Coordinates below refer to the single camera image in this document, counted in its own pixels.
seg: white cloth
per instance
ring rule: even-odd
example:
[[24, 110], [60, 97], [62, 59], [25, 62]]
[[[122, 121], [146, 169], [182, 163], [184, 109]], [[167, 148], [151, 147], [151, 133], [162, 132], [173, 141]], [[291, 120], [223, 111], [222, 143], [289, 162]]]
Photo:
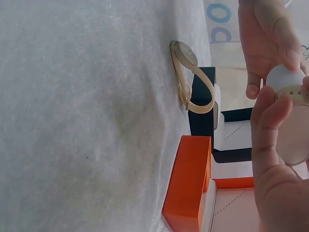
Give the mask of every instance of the white cloth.
[[169, 42], [210, 64], [203, 1], [0, 5], [0, 231], [168, 231], [189, 133]]

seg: orange box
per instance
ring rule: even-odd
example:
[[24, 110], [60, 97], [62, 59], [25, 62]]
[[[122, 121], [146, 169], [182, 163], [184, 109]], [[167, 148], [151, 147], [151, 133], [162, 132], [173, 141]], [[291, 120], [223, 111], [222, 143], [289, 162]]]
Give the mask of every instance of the orange box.
[[162, 214], [174, 232], [200, 232], [211, 178], [211, 138], [182, 136]]

